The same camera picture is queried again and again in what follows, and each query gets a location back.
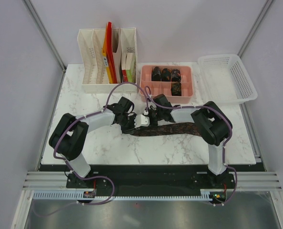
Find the dark paisley necktie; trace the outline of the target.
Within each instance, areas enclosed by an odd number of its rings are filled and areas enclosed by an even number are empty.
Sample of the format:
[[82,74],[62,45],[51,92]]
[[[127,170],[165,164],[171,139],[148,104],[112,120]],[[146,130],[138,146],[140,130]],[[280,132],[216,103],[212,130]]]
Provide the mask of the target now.
[[141,126],[130,132],[132,136],[147,137],[147,136],[165,136],[165,135],[195,135],[201,136],[195,123],[172,123],[161,126]]

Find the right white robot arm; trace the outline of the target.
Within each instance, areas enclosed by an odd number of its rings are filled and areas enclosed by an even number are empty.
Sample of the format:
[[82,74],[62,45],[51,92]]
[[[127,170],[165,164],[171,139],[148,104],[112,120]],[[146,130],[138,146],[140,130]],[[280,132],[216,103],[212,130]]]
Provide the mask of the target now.
[[156,119],[170,123],[192,123],[208,144],[210,174],[207,182],[217,188],[224,183],[227,170],[225,146],[232,137],[232,123],[213,101],[201,106],[173,106],[160,94],[149,100],[156,106]]

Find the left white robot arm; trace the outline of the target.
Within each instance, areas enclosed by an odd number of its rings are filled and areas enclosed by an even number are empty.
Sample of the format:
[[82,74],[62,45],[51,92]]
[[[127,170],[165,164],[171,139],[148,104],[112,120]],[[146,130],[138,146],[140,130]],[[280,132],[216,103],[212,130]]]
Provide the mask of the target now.
[[54,156],[60,154],[61,159],[77,174],[77,182],[82,187],[90,187],[94,181],[91,167],[82,154],[87,134],[113,124],[134,128],[133,109],[134,103],[121,97],[117,103],[108,105],[102,111],[81,117],[66,113],[61,117],[49,139],[49,145],[54,149]]

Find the rolled tie front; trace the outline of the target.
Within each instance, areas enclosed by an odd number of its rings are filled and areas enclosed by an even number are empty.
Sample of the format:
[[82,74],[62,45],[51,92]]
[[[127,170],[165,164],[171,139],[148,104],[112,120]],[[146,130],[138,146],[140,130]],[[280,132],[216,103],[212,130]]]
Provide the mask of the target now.
[[182,84],[180,82],[173,82],[171,84],[171,94],[172,96],[182,95]]

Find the rolled tie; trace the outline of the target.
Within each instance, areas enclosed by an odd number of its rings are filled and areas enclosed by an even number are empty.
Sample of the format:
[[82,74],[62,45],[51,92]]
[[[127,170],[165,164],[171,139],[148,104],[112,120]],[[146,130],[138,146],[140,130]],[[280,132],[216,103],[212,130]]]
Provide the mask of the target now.
[[171,71],[171,81],[181,82],[181,72],[179,69],[172,69]]
[[161,81],[161,69],[158,66],[152,70],[152,81]]
[[180,82],[173,82],[171,84],[171,94],[172,96],[182,95],[182,84]]
[[171,70],[168,68],[164,68],[161,71],[161,81],[162,82],[170,82],[171,81]]

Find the pink divided storage box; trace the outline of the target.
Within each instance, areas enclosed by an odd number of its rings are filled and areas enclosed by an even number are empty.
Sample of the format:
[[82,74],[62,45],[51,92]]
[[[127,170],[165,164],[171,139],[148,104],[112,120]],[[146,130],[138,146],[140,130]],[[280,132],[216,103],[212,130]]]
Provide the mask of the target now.
[[[172,71],[172,69],[179,69],[181,72],[181,84],[182,84],[182,95],[181,96],[172,96],[171,94],[171,84],[170,82],[162,82],[162,81],[152,81],[152,70],[154,67],[160,67],[161,71],[164,68],[168,68]],[[151,97],[155,97],[157,95],[163,94],[167,97],[167,99],[171,103],[178,104],[188,104],[190,100],[193,98],[195,94],[194,82],[193,82],[193,71],[192,67],[185,65],[144,65],[141,68],[141,76],[140,76],[140,86],[144,89],[146,86],[150,87],[148,91]]]

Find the beige paper folder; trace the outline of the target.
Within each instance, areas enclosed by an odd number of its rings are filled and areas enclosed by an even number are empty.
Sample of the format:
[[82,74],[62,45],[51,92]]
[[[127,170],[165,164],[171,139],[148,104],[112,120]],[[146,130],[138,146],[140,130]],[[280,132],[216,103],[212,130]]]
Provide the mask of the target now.
[[121,83],[121,29],[112,29],[112,54],[114,60],[114,68],[116,75],[116,82]]

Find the white file organizer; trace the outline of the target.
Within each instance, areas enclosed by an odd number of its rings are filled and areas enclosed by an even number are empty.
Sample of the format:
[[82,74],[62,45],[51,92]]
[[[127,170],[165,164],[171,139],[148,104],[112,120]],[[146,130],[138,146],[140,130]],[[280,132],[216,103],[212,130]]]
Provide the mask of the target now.
[[[109,58],[103,52],[105,29],[80,29],[78,46],[84,64],[82,88],[87,94],[107,94],[116,84],[110,83]],[[134,53],[138,62],[136,28],[113,29],[113,59],[117,77],[121,77],[121,55]]]

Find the orange red folder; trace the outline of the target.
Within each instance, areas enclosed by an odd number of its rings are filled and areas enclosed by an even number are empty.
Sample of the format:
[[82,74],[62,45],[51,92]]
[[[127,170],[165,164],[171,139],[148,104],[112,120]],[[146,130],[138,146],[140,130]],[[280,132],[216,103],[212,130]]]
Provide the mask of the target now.
[[112,54],[112,23],[110,21],[106,24],[104,43],[102,47],[102,57],[103,57],[104,66],[106,67],[109,83],[110,84],[117,83],[113,54]]

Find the white perforated plastic basket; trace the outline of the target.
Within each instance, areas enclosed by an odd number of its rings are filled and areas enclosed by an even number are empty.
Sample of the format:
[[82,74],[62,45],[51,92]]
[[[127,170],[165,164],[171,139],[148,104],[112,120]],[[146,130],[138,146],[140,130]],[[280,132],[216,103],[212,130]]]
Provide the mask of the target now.
[[236,54],[200,57],[202,96],[220,105],[237,105],[255,100],[258,93],[247,70]]

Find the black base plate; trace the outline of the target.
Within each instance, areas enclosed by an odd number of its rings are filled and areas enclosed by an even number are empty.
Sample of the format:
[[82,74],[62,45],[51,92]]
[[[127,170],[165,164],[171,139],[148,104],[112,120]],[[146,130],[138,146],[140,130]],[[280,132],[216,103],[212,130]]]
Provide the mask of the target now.
[[94,188],[106,195],[199,194],[200,189],[235,187],[230,169],[215,176],[207,166],[199,165],[95,165],[86,178],[69,174],[66,187]]

